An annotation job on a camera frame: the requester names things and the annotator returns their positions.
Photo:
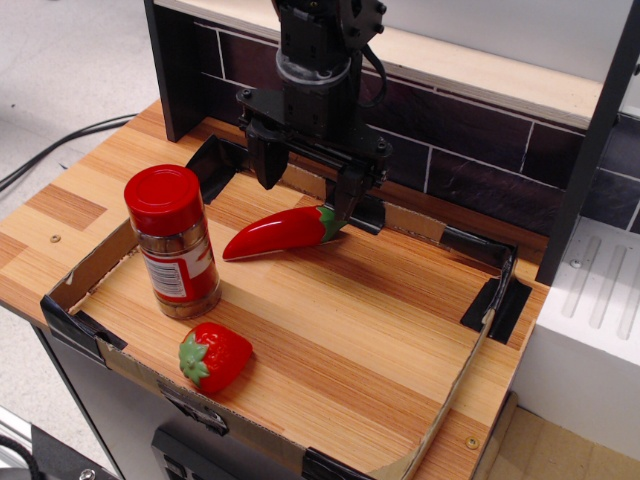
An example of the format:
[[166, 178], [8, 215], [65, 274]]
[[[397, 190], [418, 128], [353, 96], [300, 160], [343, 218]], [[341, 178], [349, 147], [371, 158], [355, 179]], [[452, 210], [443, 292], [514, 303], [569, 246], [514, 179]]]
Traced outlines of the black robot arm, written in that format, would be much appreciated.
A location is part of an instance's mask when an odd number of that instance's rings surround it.
[[336, 171], [332, 206], [348, 220], [365, 194], [386, 179], [389, 142], [362, 119], [379, 104], [360, 99], [362, 63], [379, 76], [384, 66], [369, 42], [384, 30], [380, 1], [276, 1], [280, 44], [276, 70], [280, 90], [244, 89], [241, 129], [259, 183], [272, 188], [283, 176], [290, 153]]

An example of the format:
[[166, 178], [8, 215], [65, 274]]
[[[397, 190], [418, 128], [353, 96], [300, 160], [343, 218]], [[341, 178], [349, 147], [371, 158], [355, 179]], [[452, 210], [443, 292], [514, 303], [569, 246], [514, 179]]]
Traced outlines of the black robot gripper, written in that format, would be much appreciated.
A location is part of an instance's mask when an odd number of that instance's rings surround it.
[[384, 66], [362, 49], [324, 71], [278, 52], [276, 67], [281, 89], [245, 88], [236, 96], [256, 177], [272, 189], [291, 152], [319, 162], [338, 172], [333, 210], [338, 221], [347, 221], [365, 193], [386, 180], [391, 144], [361, 118], [386, 95]]

